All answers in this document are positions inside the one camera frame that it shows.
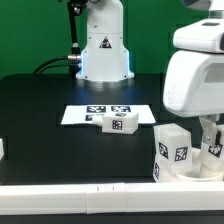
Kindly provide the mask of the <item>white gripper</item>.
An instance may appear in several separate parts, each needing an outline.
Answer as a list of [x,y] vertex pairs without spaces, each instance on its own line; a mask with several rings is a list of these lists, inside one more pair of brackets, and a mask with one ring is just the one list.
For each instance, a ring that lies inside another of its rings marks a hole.
[[163,93],[166,109],[200,116],[205,144],[214,144],[224,113],[224,20],[201,20],[175,31]]

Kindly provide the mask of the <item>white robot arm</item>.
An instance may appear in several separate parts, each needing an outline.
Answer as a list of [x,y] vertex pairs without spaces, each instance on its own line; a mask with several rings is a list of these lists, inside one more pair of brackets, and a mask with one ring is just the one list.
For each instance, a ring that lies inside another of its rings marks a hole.
[[[203,142],[218,143],[216,122],[224,114],[224,0],[181,0],[209,17],[175,31],[163,103],[180,117],[198,117]],[[81,53],[80,84],[114,88],[129,83],[129,52],[123,44],[120,0],[87,0],[87,45]]]

